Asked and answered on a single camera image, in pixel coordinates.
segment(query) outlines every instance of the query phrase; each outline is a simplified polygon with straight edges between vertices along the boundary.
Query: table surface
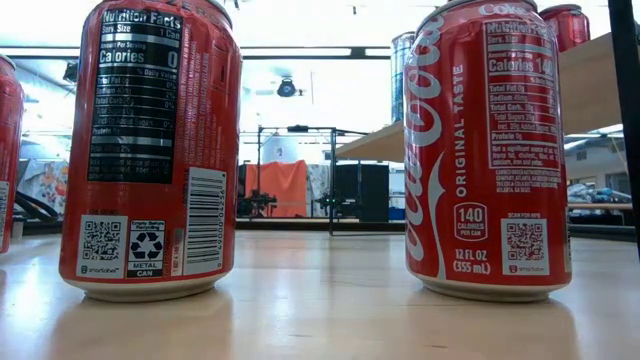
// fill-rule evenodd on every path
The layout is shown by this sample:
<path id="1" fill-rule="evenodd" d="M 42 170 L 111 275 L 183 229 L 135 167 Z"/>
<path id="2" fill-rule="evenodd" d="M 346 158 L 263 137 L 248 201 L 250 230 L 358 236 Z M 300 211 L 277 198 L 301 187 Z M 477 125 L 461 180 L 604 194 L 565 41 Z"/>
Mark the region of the table surface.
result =
<path id="1" fill-rule="evenodd" d="M 634 244 L 574 239 L 571 285 L 536 304 L 449 298 L 402 235 L 239 232 L 216 290 L 111 304 L 57 272 L 59 236 L 0 257 L 0 359 L 638 359 Z"/>

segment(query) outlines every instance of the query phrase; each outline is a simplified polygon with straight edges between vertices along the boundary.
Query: nutrition facts label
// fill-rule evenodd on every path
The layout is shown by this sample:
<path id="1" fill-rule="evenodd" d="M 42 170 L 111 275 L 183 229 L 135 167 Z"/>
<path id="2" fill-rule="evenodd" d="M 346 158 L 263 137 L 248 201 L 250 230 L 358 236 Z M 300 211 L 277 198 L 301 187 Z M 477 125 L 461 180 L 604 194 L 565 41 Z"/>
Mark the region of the nutrition facts label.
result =
<path id="1" fill-rule="evenodd" d="M 104 12 L 89 181 L 171 183 L 182 27 L 168 13 Z"/>
<path id="2" fill-rule="evenodd" d="M 558 186 L 556 64 L 545 27 L 514 20 L 484 24 L 489 163 L 498 192 Z"/>

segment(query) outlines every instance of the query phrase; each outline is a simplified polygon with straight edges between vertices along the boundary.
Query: qr code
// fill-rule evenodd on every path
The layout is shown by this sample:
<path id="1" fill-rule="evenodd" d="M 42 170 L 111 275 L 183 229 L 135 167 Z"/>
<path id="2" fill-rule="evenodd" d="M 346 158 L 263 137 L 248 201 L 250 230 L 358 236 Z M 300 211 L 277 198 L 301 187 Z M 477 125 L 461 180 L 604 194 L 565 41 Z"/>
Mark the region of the qr code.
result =
<path id="1" fill-rule="evenodd" d="M 543 223 L 509 222 L 506 236 L 507 258 L 518 261 L 541 261 L 546 257 L 546 234 Z"/>
<path id="2" fill-rule="evenodd" d="M 84 221 L 82 258 L 112 261 L 120 258 L 124 229 L 120 221 Z"/>

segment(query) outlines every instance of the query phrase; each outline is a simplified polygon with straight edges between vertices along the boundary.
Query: can bottom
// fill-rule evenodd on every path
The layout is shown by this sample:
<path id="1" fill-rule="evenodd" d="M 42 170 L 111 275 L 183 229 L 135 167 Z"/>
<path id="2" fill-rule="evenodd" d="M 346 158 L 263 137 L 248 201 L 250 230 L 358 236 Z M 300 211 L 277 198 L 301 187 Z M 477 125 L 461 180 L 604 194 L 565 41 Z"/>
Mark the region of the can bottom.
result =
<path id="1" fill-rule="evenodd" d="M 149 284 L 105 284 L 63 279 L 67 284 L 85 291 L 87 297 L 109 302 L 147 302 L 177 299 L 211 289 L 229 272 L 199 279 L 177 280 Z"/>
<path id="2" fill-rule="evenodd" d="M 462 281 L 441 280 L 416 274 L 413 271 L 410 272 L 422 280 L 424 286 L 433 292 L 463 299 L 493 302 L 516 303 L 542 301 L 549 297 L 550 292 L 568 285 L 568 283 L 548 286 L 484 285 Z"/>

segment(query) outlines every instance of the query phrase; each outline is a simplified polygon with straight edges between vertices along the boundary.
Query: black label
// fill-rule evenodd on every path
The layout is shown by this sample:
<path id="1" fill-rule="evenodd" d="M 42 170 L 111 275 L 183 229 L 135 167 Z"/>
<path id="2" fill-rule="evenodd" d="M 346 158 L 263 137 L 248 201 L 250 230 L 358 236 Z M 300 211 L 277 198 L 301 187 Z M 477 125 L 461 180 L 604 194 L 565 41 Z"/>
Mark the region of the black label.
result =
<path id="1" fill-rule="evenodd" d="M 104 12 L 89 181 L 171 184 L 182 27 L 169 13 Z"/>

